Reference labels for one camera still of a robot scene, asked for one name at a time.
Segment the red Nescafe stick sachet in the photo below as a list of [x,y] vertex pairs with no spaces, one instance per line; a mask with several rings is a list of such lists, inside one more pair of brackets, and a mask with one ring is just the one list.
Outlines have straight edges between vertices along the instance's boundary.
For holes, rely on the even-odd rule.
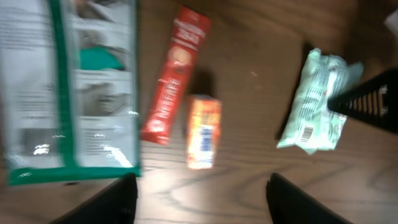
[[141,128],[143,141],[163,145],[169,142],[172,123],[210,26],[211,22],[205,15],[187,6],[180,7],[152,105]]

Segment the light blue tissue pack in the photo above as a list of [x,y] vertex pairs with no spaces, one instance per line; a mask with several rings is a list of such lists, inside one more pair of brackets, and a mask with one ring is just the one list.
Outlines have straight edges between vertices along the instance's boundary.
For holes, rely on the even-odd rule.
[[364,66],[311,50],[303,66],[292,109],[278,148],[298,146],[307,154],[334,150],[347,116],[328,109],[328,100],[357,85]]

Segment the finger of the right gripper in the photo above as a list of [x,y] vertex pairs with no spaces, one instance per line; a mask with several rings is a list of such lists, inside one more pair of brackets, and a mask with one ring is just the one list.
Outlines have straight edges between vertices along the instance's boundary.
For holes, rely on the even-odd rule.
[[397,69],[392,68],[328,100],[328,109],[397,132]]

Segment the orange tissue pack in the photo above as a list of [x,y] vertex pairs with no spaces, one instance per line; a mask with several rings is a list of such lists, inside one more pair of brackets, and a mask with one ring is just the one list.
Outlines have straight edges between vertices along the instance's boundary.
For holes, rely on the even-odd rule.
[[187,167],[211,169],[221,134],[221,101],[208,95],[192,95],[188,104]]

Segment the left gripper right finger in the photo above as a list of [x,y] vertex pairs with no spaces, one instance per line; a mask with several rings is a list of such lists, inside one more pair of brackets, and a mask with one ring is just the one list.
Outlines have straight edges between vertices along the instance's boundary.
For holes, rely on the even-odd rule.
[[350,224],[279,173],[267,182],[266,200],[273,224]]

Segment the green 3M package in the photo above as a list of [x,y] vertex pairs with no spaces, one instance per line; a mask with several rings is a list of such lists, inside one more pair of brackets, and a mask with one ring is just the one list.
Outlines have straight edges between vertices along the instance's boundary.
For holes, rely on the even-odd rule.
[[1,2],[9,185],[140,175],[137,7]]

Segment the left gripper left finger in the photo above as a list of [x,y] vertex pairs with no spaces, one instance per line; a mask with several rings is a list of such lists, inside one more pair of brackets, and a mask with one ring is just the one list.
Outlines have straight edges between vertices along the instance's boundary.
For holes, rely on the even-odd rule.
[[52,224],[133,224],[136,207],[136,175],[128,173]]

